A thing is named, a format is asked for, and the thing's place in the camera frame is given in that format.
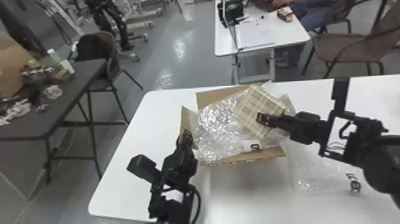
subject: notebook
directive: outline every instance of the notebook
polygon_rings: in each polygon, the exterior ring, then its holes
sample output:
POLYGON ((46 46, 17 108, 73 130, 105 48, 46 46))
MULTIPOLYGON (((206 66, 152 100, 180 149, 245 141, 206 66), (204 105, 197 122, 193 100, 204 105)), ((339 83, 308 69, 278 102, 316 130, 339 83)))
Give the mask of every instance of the notebook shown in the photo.
POLYGON ((275 44, 271 38, 272 30, 269 27, 265 20, 236 25, 233 34, 236 39, 236 47, 242 49, 275 44))

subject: sticker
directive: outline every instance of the sticker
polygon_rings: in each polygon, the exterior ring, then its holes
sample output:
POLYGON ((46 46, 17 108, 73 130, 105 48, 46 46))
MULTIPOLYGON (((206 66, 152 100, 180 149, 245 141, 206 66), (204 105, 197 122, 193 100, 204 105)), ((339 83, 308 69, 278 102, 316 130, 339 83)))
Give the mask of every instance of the sticker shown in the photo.
POLYGON ((243 151, 244 152, 251 152, 255 150, 261 149, 260 141, 257 139, 252 140, 242 140, 243 151))

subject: cardboard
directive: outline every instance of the cardboard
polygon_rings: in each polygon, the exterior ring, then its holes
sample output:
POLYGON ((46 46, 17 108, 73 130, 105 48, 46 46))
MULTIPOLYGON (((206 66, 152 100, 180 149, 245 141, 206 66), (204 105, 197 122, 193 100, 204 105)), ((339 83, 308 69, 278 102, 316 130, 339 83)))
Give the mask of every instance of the cardboard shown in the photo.
MULTIPOLYGON (((206 107, 218 100, 226 98, 237 92, 243 91, 248 87, 249 87, 249 85, 243 85, 243 86, 235 86, 235 87, 224 88, 224 89, 216 89, 216 90, 206 91, 206 92, 198 92, 196 94, 198 108, 199 108, 199 110, 201 110, 204 107, 206 107)), ((192 131, 192 128, 190 126, 190 114, 191 113, 196 113, 196 112, 190 111, 186 107, 182 107, 180 133, 183 133, 185 131, 185 129, 192 131)), ((200 163, 200 165, 201 166, 215 166, 215 165, 220 165, 220 164, 266 160, 266 159, 272 159, 272 158, 284 157, 284 156, 286 156, 286 154, 285 154, 285 152, 283 152, 281 147, 273 147, 273 148, 252 151, 249 153, 242 153, 242 154, 235 155, 232 157, 224 158, 222 160, 216 161, 215 163, 211 163, 211 164, 200 163)))
POLYGON ((24 86, 19 70, 31 59, 13 38, 0 32, 0 97, 11 97, 24 86))

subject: small box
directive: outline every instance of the small box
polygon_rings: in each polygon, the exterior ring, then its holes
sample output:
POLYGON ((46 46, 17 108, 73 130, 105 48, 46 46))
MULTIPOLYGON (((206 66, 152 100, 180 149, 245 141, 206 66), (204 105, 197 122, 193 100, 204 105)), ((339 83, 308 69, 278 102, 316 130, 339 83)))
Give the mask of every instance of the small box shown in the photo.
MULTIPOLYGON (((216 89, 206 92, 198 92, 196 93, 198 109, 201 110, 204 107, 218 100, 229 97, 230 95, 243 91, 247 88, 249 88, 249 85, 234 86, 230 88, 216 89)), ((180 133, 183 133, 185 129, 192 131, 189 119, 190 113, 193 113, 193 111, 190 111, 186 107, 182 107, 180 133)), ((219 164, 252 162, 257 160, 266 160, 284 156, 286 156, 286 154, 283 152, 281 147, 272 147, 268 149, 261 149, 261 150, 251 151, 248 153, 242 153, 228 158, 223 158, 222 160, 210 164, 201 163, 200 165, 213 166, 219 164)))

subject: black chair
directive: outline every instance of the black chair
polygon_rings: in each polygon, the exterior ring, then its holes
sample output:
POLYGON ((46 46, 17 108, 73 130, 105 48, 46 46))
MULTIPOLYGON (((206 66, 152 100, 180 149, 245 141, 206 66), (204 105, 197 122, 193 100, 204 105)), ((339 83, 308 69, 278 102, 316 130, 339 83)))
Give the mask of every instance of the black chair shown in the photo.
MULTIPOLYGON (((98 79, 94 81, 92 86, 90 87, 90 92, 87 93, 87 100, 89 104, 89 114, 92 112, 92 100, 90 93, 92 92, 112 92, 115 96, 115 100, 117 101, 117 104, 121 110, 122 116, 124 118, 124 123, 122 122, 95 122, 95 125, 121 125, 121 124, 129 124, 129 121, 126 117, 125 111, 122 107, 122 103, 117 95, 117 88, 114 86, 113 82, 121 75, 124 73, 130 80, 132 80, 138 87, 143 89, 143 87, 125 70, 121 69, 120 63, 118 62, 118 52, 117 52, 117 42, 115 41, 115 38, 112 34, 108 32, 97 32, 97 33, 90 33, 83 35, 78 44, 77 44, 77 53, 78 57, 76 58, 76 61, 80 58, 79 54, 88 54, 88 49, 84 48, 80 52, 80 47, 79 44, 82 45, 87 45, 88 40, 90 40, 91 44, 96 43, 97 51, 101 51, 103 53, 103 57, 107 60, 107 66, 105 69, 105 72, 102 76, 100 76, 98 79)), ((85 60, 91 60, 91 59, 98 59, 99 57, 93 56, 93 58, 90 58, 91 56, 89 55, 88 57, 85 57, 85 60)), ((85 117, 87 119, 86 114, 83 110, 83 107, 80 103, 78 103, 78 106, 85 117)))

